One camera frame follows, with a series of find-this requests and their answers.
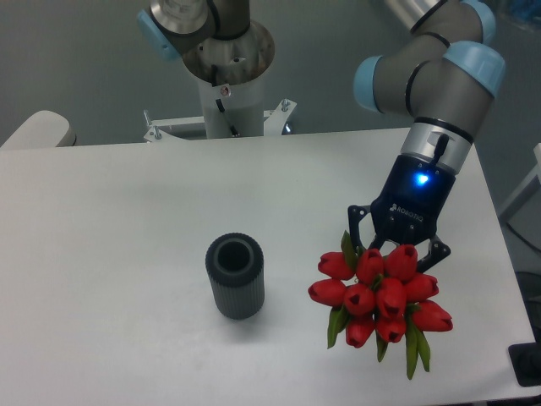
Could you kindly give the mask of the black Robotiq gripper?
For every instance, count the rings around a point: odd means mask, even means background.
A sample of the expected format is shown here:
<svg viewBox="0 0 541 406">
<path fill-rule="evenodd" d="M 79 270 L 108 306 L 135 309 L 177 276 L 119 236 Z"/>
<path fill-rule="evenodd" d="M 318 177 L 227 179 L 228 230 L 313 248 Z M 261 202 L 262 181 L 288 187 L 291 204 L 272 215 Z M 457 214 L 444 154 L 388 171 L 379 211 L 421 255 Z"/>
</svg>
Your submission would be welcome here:
<svg viewBox="0 0 541 406">
<path fill-rule="evenodd" d="M 347 208 L 353 248 L 364 248 L 359 225 L 371 214 L 375 230 L 372 248 L 379 249 L 387 241 L 418 245 L 430 239 L 428 253 L 417 266 L 417 272 L 425 273 L 451 254 L 451 248 L 435 235 L 438 217 L 455 180 L 454 174 L 416 157 L 398 156 L 372 204 Z"/>
</svg>

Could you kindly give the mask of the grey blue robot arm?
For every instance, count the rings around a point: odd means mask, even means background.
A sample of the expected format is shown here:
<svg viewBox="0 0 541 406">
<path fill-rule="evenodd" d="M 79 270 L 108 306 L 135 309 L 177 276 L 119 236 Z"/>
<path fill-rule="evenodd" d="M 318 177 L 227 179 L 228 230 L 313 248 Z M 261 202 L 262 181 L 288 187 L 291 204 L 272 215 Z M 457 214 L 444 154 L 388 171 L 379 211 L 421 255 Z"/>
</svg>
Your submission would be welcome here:
<svg viewBox="0 0 541 406">
<path fill-rule="evenodd" d="M 413 118 L 380 195 L 348 210 L 351 247 L 371 216 L 372 246 L 427 243 L 419 272 L 450 251 L 436 223 L 505 75 L 490 47 L 495 17 L 480 1 L 391 1 L 389 9 L 412 40 L 391 56 L 365 59 L 352 90 L 357 103 Z M 270 32 L 252 20 L 247 1 L 153 1 L 137 23 L 166 60 L 181 58 L 197 80 L 208 138 L 281 134 L 290 111 L 283 102 L 265 115 L 261 80 L 275 56 Z"/>
</svg>

